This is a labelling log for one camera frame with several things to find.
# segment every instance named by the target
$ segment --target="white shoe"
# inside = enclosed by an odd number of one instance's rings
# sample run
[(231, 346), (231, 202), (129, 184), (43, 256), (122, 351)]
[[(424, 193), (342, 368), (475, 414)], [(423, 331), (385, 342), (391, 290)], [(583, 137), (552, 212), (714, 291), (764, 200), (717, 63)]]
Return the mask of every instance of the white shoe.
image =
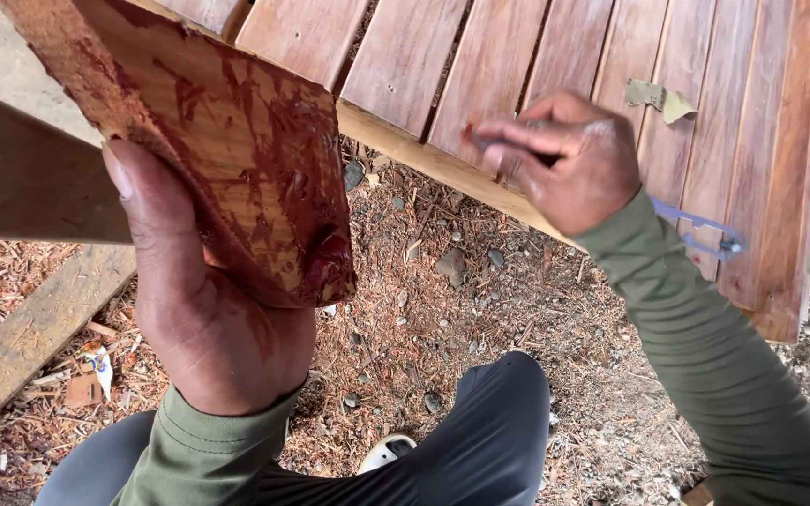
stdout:
[(367, 452), (365, 460), (358, 467), (358, 475), (386, 466), (411, 451), (418, 443), (404, 434), (389, 434)]

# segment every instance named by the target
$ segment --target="slatted wooden surface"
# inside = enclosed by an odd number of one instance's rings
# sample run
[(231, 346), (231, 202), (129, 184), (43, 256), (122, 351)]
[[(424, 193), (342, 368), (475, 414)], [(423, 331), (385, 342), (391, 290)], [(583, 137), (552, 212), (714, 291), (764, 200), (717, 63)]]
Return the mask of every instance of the slatted wooden surface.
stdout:
[[(562, 87), (626, 114), (646, 189), (750, 242), (727, 264), (690, 257), (766, 338), (795, 341), (810, 262), (810, 0), (256, 0), (237, 44), (341, 90), (342, 132), (553, 235), (470, 169), (459, 132)], [(700, 112), (666, 125), (628, 106), (631, 77)]]

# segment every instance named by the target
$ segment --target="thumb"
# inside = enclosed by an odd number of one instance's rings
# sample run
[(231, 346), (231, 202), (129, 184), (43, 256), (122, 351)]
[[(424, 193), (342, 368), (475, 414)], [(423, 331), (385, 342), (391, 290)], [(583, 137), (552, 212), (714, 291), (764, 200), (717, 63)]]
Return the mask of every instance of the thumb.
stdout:
[(497, 183), (520, 188), (528, 197), (536, 193), (551, 172), (529, 151), (507, 144), (493, 144), (483, 152), (483, 170)]
[(102, 148), (136, 246), (140, 291), (180, 302), (205, 282), (205, 258), (189, 192), (157, 156), (130, 141)]

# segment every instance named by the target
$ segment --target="right hand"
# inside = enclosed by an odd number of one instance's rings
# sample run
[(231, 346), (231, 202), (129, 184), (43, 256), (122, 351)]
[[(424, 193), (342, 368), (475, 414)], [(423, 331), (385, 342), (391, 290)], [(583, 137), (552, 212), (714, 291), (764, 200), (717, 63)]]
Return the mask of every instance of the right hand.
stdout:
[[(572, 93), (558, 92), (517, 120), (483, 122), (475, 133), (508, 141), (484, 151), (483, 170), (520, 188), (566, 236), (593, 229), (639, 193), (630, 121)], [(531, 151), (561, 158), (546, 167)]]

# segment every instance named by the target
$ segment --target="green long sleeve shirt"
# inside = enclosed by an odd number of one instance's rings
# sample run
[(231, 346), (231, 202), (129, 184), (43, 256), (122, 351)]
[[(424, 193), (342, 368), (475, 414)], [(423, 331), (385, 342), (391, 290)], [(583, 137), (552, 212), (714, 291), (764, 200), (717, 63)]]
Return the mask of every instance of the green long sleeve shirt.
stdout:
[[(807, 401), (748, 318), (703, 280), (645, 192), (575, 240), (626, 300), (659, 380), (698, 433), (715, 505), (810, 506)], [(218, 417), (171, 386), (149, 448), (112, 504), (251, 503), (297, 397)]]

